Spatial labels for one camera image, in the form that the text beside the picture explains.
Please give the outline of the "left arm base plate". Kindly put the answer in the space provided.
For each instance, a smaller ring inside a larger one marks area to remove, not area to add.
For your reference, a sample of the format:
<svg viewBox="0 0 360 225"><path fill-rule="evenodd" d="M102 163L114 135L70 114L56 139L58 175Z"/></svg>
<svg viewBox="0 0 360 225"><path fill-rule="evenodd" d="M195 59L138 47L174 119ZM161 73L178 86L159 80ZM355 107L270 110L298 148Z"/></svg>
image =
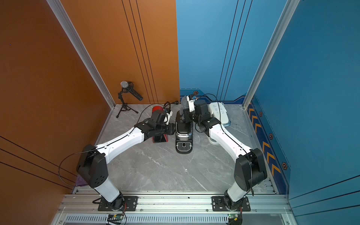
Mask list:
<svg viewBox="0 0 360 225"><path fill-rule="evenodd" d="M120 196L113 202L101 197L99 202L93 201L93 203L98 203L99 212L134 212L137 208L138 196Z"/></svg>

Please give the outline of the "white coffee machine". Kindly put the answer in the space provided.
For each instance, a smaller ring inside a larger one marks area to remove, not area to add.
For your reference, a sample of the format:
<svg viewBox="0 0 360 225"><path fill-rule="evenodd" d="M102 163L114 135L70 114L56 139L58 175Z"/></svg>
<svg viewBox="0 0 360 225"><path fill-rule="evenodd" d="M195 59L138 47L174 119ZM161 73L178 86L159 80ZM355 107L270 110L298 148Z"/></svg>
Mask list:
<svg viewBox="0 0 360 225"><path fill-rule="evenodd" d="M217 119L220 123L214 124L211 128L209 128L208 140L213 145L220 145L216 139L213 138L213 133L215 131L223 131L226 135L232 137L232 135L226 130L226 126L231 125L231 121L229 119L227 110L223 103L213 102L208 105L209 113L211 118Z"/></svg>

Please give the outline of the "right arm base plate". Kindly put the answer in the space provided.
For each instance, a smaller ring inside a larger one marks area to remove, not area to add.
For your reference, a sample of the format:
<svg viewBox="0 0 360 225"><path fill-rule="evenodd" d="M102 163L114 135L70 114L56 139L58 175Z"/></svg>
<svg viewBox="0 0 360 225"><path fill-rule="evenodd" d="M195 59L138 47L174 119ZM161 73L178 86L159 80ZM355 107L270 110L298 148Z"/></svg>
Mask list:
<svg viewBox="0 0 360 225"><path fill-rule="evenodd" d="M212 210L214 212L250 212L250 203L247 197L234 202L228 196L212 196Z"/></svg>

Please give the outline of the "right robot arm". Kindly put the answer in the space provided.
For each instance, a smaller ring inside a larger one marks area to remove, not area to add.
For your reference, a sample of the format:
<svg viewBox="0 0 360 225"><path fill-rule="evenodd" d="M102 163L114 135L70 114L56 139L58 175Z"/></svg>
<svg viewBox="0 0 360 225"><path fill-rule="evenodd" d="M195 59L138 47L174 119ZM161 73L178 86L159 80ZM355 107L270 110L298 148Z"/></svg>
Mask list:
<svg viewBox="0 0 360 225"><path fill-rule="evenodd" d="M245 201L246 195L254 186L268 177L263 152L252 149L227 131L223 119L229 116L222 110L223 104L196 98L195 95L181 99L181 110L177 116L178 124L195 123L199 131L220 145L234 160L234 184L224 192L224 204L227 210L237 211Z"/></svg>

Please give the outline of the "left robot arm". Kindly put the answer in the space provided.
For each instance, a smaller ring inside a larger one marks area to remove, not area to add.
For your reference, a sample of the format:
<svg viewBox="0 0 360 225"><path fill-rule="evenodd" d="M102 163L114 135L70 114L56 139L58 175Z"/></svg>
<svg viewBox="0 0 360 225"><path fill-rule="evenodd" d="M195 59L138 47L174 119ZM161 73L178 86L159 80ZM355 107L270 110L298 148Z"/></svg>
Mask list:
<svg viewBox="0 0 360 225"><path fill-rule="evenodd" d="M155 110L150 118L134 125L128 132L97 146L86 145L76 167L78 174L96 190L113 211L124 209L124 197L109 178L107 165L132 146L148 139L173 135L175 124L170 122L171 110Z"/></svg>

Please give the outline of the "grey microfibre cloth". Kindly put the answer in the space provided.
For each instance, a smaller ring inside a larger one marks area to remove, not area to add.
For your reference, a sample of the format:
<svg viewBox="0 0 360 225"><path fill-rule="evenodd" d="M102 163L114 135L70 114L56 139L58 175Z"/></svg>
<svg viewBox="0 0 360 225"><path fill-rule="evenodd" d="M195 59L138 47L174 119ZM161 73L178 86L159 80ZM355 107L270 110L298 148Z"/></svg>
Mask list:
<svg viewBox="0 0 360 225"><path fill-rule="evenodd" d="M188 105L188 96L184 96L181 99L181 108L180 108L180 114L183 114L185 110L189 109Z"/></svg>

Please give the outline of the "black coffee machine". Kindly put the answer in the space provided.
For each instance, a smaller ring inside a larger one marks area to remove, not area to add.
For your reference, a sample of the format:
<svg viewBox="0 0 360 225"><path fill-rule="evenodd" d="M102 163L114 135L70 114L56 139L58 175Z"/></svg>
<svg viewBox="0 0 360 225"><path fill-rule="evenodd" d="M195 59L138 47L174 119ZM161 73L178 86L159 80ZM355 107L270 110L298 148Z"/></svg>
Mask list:
<svg viewBox="0 0 360 225"><path fill-rule="evenodd" d="M185 122L180 111L175 120L175 149L179 154L189 154L193 150L193 121Z"/></svg>

